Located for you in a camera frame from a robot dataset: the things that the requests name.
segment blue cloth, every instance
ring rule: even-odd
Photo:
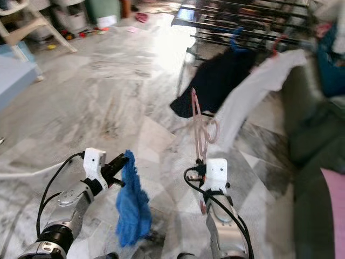
[[[237,46],[235,38],[240,35],[240,33],[243,31],[243,27],[239,27],[236,30],[234,30],[232,36],[230,37],[230,46],[235,52],[246,52],[247,49],[242,49]]]
[[[121,188],[116,200],[116,208],[120,214],[116,234],[121,247],[133,245],[147,236],[152,223],[149,198],[141,189],[133,153],[126,150],[125,156],[129,158],[122,169],[122,181],[126,185]]]

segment marble floor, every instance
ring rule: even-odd
[[[157,238],[119,248],[114,230],[119,190],[114,187],[89,208],[68,259],[111,251],[120,258],[173,259],[182,251],[210,258],[205,217],[182,176],[195,161],[191,123],[169,107],[177,95],[191,29],[171,27],[172,18],[158,13],[146,24],[125,20],[104,35],[74,40],[75,54],[62,47],[35,53],[45,80],[28,87],[0,113],[0,135],[6,138],[0,145],[0,179],[1,173],[50,167],[86,147],[107,151],[109,160],[126,149],[136,156]],[[129,32],[129,26],[138,32]],[[188,68],[184,87],[191,77]],[[272,93],[250,114],[233,148],[209,151],[209,157],[228,160],[230,194],[248,225],[256,258],[294,258],[295,169],[287,158],[282,118],[279,93]],[[39,199],[52,173],[0,181],[1,259],[16,258],[35,241]],[[82,178],[81,162],[75,160],[51,193]],[[42,227],[52,209],[53,203],[44,212]]]

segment white plastic chair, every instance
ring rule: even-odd
[[[36,30],[39,27],[47,26],[50,32],[53,34],[55,39],[60,42],[63,46],[68,48],[71,53],[76,52],[77,50],[69,44],[63,36],[60,35],[60,33],[47,21],[47,19],[29,2],[29,0],[22,0],[20,3],[18,1],[10,1],[9,2],[9,10],[2,10],[0,9],[0,17],[1,16],[7,16],[11,15],[15,12],[18,12],[24,8],[27,9],[32,15],[34,16],[34,19],[25,25],[24,27],[21,27],[15,31],[8,32],[5,28],[5,26],[2,24],[0,20],[0,36],[5,40],[5,42],[12,48],[12,51],[14,54],[21,59],[22,61],[28,61],[27,56],[21,51],[21,49],[18,47],[18,43],[26,37],[28,34],[30,34],[32,31]],[[43,79],[42,71],[40,68],[36,65],[36,71],[38,73],[37,80],[41,81]]]

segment black cable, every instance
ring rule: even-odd
[[[44,203],[43,203],[43,207],[42,207],[42,212],[45,208],[45,206],[47,206],[48,202],[50,202],[53,198],[55,198],[56,196],[59,196],[60,193],[55,193],[54,195],[50,196]]]
[[[41,220],[41,214],[42,214],[42,211],[43,211],[43,208],[44,208],[44,203],[45,203],[45,198],[47,196],[47,192],[49,190],[49,187],[50,185],[52,184],[52,182],[55,180],[55,178],[58,176],[58,174],[61,172],[61,170],[64,168],[64,166],[74,157],[76,156],[81,156],[83,157],[84,156],[84,152],[80,152],[80,153],[77,153],[77,154],[74,154],[74,155],[71,155],[69,158],[66,159],[66,161],[60,166],[60,168],[56,171],[55,175],[52,177],[52,179],[50,179],[48,185],[46,186],[45,190],[44,190],[44,193],[43,193],[43,196],[42,196],[42,199],[41,199],[41,202],[39,204],[39,209],[38,209],[38,215],[37,215],[37,220],[36,220],[36,232],[37,232],[37,238],[39,238],[39,235],[41,233],[40,231],[40,220]]]
[[[188,171],[196,171],[196,167],[191,167],[188,168],[187,170],[184,171],[183,173],[183,178],[185,180],[185,182],[192,187],[194,190],[197,190],[198,192],[202,193],[203,195],[207,196],[209,199],[211,199],[212,201],[214,201],[217,205],[219,205],[229,216],[230,218],[232,218],[232,220],[236,223],[236,225],[238,226],[238,228],[241,230],[241,232],[243,233],[247,245],[248,245],[248,250],[249,250],[249,259],[254,259],[254,252],[253,252],[253,248],[252,248],[252,244],[250,241],[250,237],[249,237],[249,233],[248,233],[248,229],[247,226],[242,227],[241,223],[237,220],[237,218],[220,202],[218,201],[216,198],[214,198],[211,194],[205,192],[204,190],[201,190],[200,188],[194,186],[193,184],[191,184],[187,178],[187,172]]]
[[[250,240],[249,231],[248,231],[248,228],[247,228],[246,223],[244,222],[244,220],[243,220],[238,214],[237,214],[237,216],[238,216],[238,219],[240,220],[240,222],[242,223],[242,225],[243,225],[243,227],[244,227],[244,230],[247,232],[248,238],[249,238],[249,240]]]

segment metal rack bar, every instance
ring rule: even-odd
[[[221,32],[227,32],[227,33],[233,33],[234,30],[237,29],[237,28],[228,28],[228,27],[224,27],[224,26],[216,26],[216,25],[208,24],[208,23],[198,23],[198,22],[193,22],[193,21],[188,21],[188,20],[182,20],[179,18],[175,18],[173,20],[173,23],[176,25],[190,26],[190,27],[196,27],[199,29],[221,31]],[[252,31],[247,31],[247,30],[243,30],[241,32],[241,35],[250,36],[253,38],[257,38],[257,39],[272,40],[272,41],[275,41],[277,38],[279,38],[279,37],[276,37],[273,35],[267,35],[264,33],[252,32]],[[291,38],[282,39],[281,42],[286,43],[286,44],[291,44],[291,45],[299,45],[300,44],[299,40],[291,39]]]
[[[226,20],[226,19],[219,19],[219,20],[215,20],[214,17],[207,17],[206,19],[203,20],[204,22],[210,23],[210,24],[214,24],[214,25],[219,25],[219,26],[243,26],[246,29],[261,29],[264,28],[265,26],[262,25],[257,25],[254,26],[252,24],[248,25],[248,24],[236,24],[230,20]]]
[[[284,11],[279,11],[279,10],[274,10],[270,9],[268,7],[261,7],[258,5],[252,5],[252,4],[238,4],[238,3],[232,3],[228,1],[221,1],[221,0],[209,0],[210,2],[218,3],[218,4],[225,4],[237,8],[247,8],[247,9],[252,9],[252,10],[257,10],[257,11],[262,11],[265,12],[267,15],[272,15],[272,16],[280,16],[280,17],[290,17],[290,16],[295,16],[303,19],[308,19],[307,15],[301,15],[299,13],[289,13],[289,12],[284,12]]]
[[[232,20],[229,20],[229,19],[226,19],[226,18],[220,18],[219,20],[216,20],[215,17],[208,16],[208,15],[207,15],[206,19],[204,19],[204,21],[207,21],[207,22],[220,22],[220,23],[224,23],[224,22],[234,23]],[[306,31],[306,32],[309,32],[309,30],[310,30],[309,27],[301,26],[301,25],[295,25],[295,24],[290,24],[290,23],[283,24],[283,23],[276,23],[276,22],[274,22],[274,23],[269,23],[269,24],[272,24],[274,26],[291,27],[291,28],[302,30],[302,31]],[[240,23],[238,23],[236,26],[244,26],[246,28],[256,29],[254,26],[242,25]]]
[[[204,35],[209,35],[209,36],[214,36],[214,35],[216,35],[216,36],[219,36],[219,37],[221,37],[221,38],[226,38],[226,39],[227,39],[227,42],[230,41],[230,37],[228,37],[228,36],[223,36],[223,35],[219,35],[219,34],[214,34],[214,33],[212,33],[212,32],[200,31],[199,34],[204,34]],[[241,41],[241,40],[246,40],[247,42],[258,43],[258,42],[256,42],[255,40],[252,40],[252,39],[245,39],[245,38],[242,38],[241,36],[237,36],[237,37],[236,37],[236,40],[239,40],[239,41]]]
[[[182,6],[181,9],[207,12],[207,13],[212,13],[215,15],[222,15],[224,17],[234,17],[234,18],[240,18],[240,19],[256,21],[256,22],[261,22],[261,23],[269,23],[269,24],[276,25],[276,26],[289,26],[289,27],[293,27],[295,29],[300,29],[300,30],[310,30],[310,28],[307,26],[294,25],[294,24],[282,24],[282,23],[277,23],[276,21],[273,21],[272,19],[264,19],[264,18],[255,17],[255,16],[235,15],[232,13],[223,13],[223,12],[219,12],[219,11],[207,10],[207,9],[202,9],[202,8],[195,8],[195,7],[190,7],[190,6]]]
[[[208,5],[205,5],[204,8],[208,8],[208,9],[216,9],[216,10],[219,10],[218,7],[213,7],[213,6],[208,6]]]
[[[260,0],[260,1],[274,3],[274,4],[293,5],[293,6],[304,7],[304,8],[307,7],[304,4],[289,3],[289,2],[278,1],[278,0]]]
[[[208,43],[213,43],[213,44],[222,45],[222,46],[229,46],[229,43],[227,43],[227,42],[220,42],[220,41],[217,41],[217,40],[209,39],[207,37],[202,37],[202,36],[197,36],[197,35],[191,35],[191,37],[200,39],[200,40],[202,40],[204,42],[208,42]],[[244,45],[241,45],[241,44],[237,44],[237,46],[248,48],[248,46],[244,46]],[[255,49],[266,51],[266,49],[264,47],[255,47]]]

